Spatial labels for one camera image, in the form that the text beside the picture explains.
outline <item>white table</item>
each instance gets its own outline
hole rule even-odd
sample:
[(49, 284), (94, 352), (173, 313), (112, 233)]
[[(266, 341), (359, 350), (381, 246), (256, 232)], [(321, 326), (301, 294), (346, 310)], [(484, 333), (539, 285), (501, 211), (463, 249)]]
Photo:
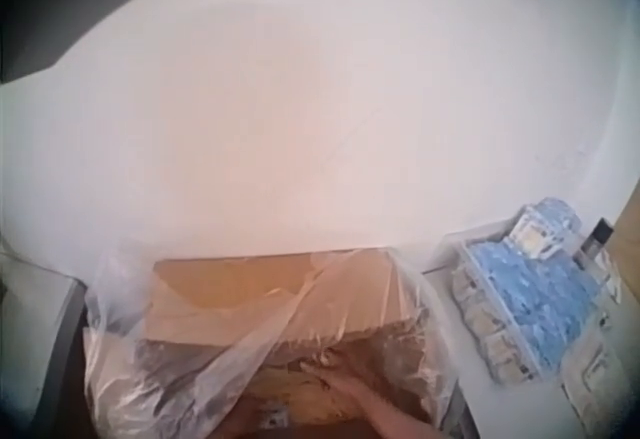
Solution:
[[(451, 299), (451, 269), (425, 274), (444, 308), (443, 325), (460, 387), (483, 439), (554, 439), (584, 437), (582, 425), (561, 388), (560, 381), (529, 383), (509, 388), (495, 384), (478, 355), (473, 336)], [(607, 340), (620, 358), (629, 379), (640, 378), (640, 306), (629, 290), (622, 304), (606, 304), (611, 315)]]

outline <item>packaged item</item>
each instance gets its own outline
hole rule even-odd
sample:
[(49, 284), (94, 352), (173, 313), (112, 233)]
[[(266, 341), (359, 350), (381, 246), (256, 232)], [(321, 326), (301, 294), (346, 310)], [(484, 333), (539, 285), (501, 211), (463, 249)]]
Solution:
[(563, 388), (589, 437), (605, 437), (633, 404), (620, 360), (595, 325), (562, 361)]
[(436, 295), (392, 252), (165, 257), (111, 254), (88, 293), (87, 398), (101, 437), (348, 430), (358, 408), (300, 368), (329, 347), (397, 407), (441, 423), (456, 376)]
[(578, 216), (565, 202), (546, 198), (524, 207), (507, 240), (529, 258), (545, 260), (560, 251), (567, 237), (579, 229)]

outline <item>plastic liner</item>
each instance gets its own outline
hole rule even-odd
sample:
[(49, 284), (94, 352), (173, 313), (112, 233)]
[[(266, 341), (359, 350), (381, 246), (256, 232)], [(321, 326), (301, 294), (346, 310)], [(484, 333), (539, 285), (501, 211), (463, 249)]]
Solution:
[[(296, 362), (327, 347), (364, 348), (377, 373), (365, 382), (401, 408), (401, 398), (415, 399), (439, 425), (457, 377), (431, 286), (388, 250), (302, 256), (180, 265), (217, 271), (198, 278), (188, 267), (189, 274), (178, 268), (167, 277), (158, 266), (171, 257), (166, 252), (129, 247), (106, 255), (87, 294), (85, 331), (86, 395), (100, 436), (217, 437), (239, 399), (256, 397), (256, 381), (273, 371), (303, 374)], [(231, 292), (214, 294), (223, 283)], [(346, 406), (334, 416), (296, 416), (293, 396), (276, 405), (279, 420), (289, 408), (289, 427), (351, 419)], [(256, 424), (224, 435), (255, 432), (263, 422)]]

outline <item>black object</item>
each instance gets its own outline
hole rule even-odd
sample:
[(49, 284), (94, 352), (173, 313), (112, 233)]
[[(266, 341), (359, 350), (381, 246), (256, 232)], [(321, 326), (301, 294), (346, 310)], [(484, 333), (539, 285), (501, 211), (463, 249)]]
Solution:
[(585, 239), (580, 246), (580, 250), (589, 258), (595, 259), (598, 253), (602, 250), (607, 243), (611, 235), (613, 234), (613, 227), (602, 218), (598, 221), (598, 224), (593, 229), (589, 237)]

